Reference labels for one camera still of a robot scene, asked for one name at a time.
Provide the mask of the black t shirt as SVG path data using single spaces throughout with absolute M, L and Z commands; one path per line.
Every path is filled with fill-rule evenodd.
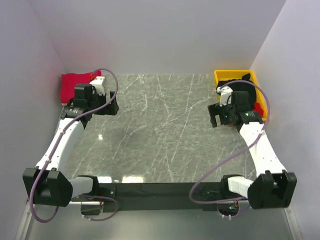
M 257 100 L 257 93 L 256 93 L 256 89 L 254 86 L 247 84 L 247 83 L 243 83 L 243 82 L 236 82 L 234 83 L 234 81 L 236 81 L 237 79 L 229 79 L 229 80 L 225 80 L 225 81 L 219 81 L 217 84 L 217 87 L 221 87 L 226 83 L 230 83 L 228 85 L 228 87 L 230 87 L 233 91 L 243 91 L 243 92 L 248 92 L 248 102 L 250 104 L 251 110 L 255 109 L 255 102 Z

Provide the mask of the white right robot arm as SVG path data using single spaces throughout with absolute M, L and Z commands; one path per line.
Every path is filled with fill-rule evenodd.
M 219 102 L 208 106 L 210 122 L 216 127 L 216 116 L 222 125 L 236 127 L 244 139 L 253 159 L 256 179 L 241 175 L 223 176 L 219 193 L 230 200 L 235 195 L 248 199 L 253 209 L 287 208 L 292 200 L 297 177 L 276 156 L 264 130 L 260 114 L 251 109 L 247 91 L 233 91 L 230 87 L 218 87 Z

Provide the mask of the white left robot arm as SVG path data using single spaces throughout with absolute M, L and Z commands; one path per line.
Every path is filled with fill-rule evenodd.
M 58 129 L 49 148 L 34 168 L 26 168 L 22 179 L 33 204 L 66 207 L 83 195 L 88 201 L 100 195 L 98 178 L 79 175 L 67 179 L 64 171 L 78 138 L 94 114 L 115 116 L 119 106 L 116 91 L 106 93 L 100 83 L 77 84 L 60 114 Z

